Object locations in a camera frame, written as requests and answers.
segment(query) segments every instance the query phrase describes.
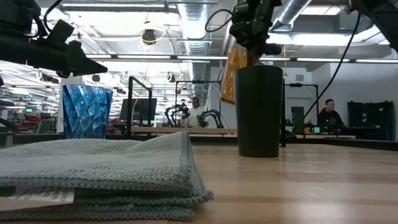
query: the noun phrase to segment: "orange bag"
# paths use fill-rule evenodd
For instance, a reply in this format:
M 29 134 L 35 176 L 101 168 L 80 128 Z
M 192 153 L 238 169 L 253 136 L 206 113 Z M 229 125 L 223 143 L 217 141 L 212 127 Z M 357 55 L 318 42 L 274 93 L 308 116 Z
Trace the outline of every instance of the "orange bag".
M 248 53 L 242 47 L 234 47 L 228 51 L 225 65 L 223 84 L 221 85 L 221 102 L 235 105 L 234 99 L 234 74 L 240 68 L 248 65 Z

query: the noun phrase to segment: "black cup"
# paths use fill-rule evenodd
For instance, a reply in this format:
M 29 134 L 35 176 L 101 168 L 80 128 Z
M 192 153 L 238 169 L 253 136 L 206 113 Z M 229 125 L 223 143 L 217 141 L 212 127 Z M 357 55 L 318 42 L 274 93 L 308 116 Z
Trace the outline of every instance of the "black cup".
M 283 70 L 269 65 L 241 68 L 234 75 L 239 155 L 279 156 Z

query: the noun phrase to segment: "gray microfiber towel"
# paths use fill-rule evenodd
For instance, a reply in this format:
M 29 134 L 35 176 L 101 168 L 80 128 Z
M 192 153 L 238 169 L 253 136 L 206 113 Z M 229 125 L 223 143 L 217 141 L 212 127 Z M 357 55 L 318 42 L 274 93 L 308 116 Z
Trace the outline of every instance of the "gray microfiber towel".
M 0 220 L 192 220 L 213 199 L 188 133 L 145 142 L 68 139 L 0 150 L 0 196 L 16 186 L 73 187 L 73 204 L 0 212 Z

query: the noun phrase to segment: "blue vase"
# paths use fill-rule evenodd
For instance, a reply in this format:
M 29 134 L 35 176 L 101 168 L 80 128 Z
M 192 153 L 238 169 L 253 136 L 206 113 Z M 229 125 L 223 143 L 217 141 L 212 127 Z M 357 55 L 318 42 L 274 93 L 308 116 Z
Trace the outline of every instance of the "blue vase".
M 65 85 L 62 88 L 66 138 L 104 139 L 113 91 L 86 85 Z

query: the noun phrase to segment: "man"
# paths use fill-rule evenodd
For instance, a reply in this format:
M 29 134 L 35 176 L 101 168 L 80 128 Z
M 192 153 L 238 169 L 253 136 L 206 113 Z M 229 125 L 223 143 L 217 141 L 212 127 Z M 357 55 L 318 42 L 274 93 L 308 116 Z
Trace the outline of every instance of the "man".
M 344 127 L 340 115 L 335 111 L 335 102 L 332 99 L 326 100 L 325 108 L 319 113 L 319 125 L 328 129 L 340 129 Z
M 198 126 L 197 116 L 198 114 L 204 112 L 205 109 L 200 106 L 199 98 L 197 97 L 192 98 L 192 106 L 193 108 L 189 109 L 191 115 L 189 117 L 182 115 L 181 124 L 197 127 Z

